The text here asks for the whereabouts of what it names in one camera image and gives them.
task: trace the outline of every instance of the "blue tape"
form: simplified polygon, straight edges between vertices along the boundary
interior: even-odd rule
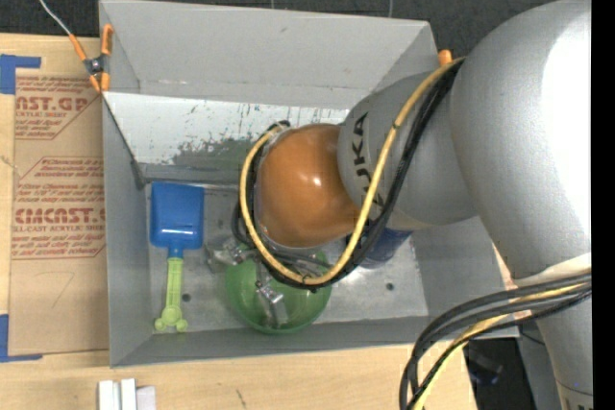
[[[0,315],[0,362],[16,362],[19,360],[37,360],[42,355],[18,355],[9,357],[9,315]]]
[[[40,68],[40,57],[0,55],[0,93],[15,93],[15,71],[19,68]]]

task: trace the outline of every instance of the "orange sphere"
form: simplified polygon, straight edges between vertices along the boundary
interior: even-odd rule
[[[337,169],[339,132],[330,124],[287,130],[263,155],[255,213],[260,230],[275,243],[310,248],[355,227],[358,209]]]

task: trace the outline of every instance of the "blue object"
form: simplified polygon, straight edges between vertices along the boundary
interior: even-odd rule
[[[0,93],[15,93],[16,68],[40,68],[40,57],[0,55]]]
[[[375,268],[387,262],[411,234],[412,231],[410,230],[384,228],[381,237],[365,256],[361,266]]]
[[[200,186],[155,181],[152,183],[150,241],[169,249],[169,258],[184,257],[184,250],[203,244],[205,193]]]
[[[9,315],[0,315],[0,362],[17,362],[20,360],[37,360],[41,355],[18,355],[9,357]]]

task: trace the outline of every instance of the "yellow-green handle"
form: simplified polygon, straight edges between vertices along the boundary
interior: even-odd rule
[[[178,331],[186,331],[188,322],[182,318],[182,275],[184,260],[182,258],[168,258],[166,274],[166,306],[160,317],[154,322],[158,331],[163,331],[168,326],[174,326]]]

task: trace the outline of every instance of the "blue plastic shovel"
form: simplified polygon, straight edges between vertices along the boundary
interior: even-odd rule
[[[150,242],[168,248],[166,305],[154,322],[158,331],[174,326],[186,331],[182,317],[184,250],[198,250],[203,244],[203,188],[189,184],[155,181],[152,183]]]

